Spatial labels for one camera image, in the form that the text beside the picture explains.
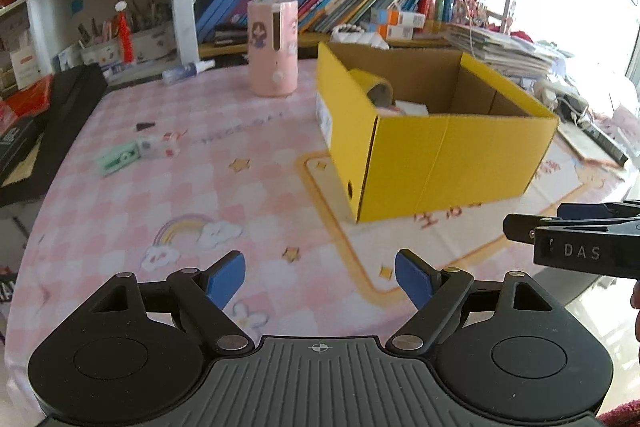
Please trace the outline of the person's right hand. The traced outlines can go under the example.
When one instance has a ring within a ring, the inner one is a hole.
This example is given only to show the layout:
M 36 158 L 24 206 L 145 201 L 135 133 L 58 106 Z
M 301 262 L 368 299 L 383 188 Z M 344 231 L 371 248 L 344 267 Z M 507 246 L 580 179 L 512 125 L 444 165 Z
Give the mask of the person's right hand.
M 631 308 L 636 311 L 636 321 L 634 321 L 634 335 L 637 341 L 640 341 L 640 281 L 634 283 L 630 297 Z

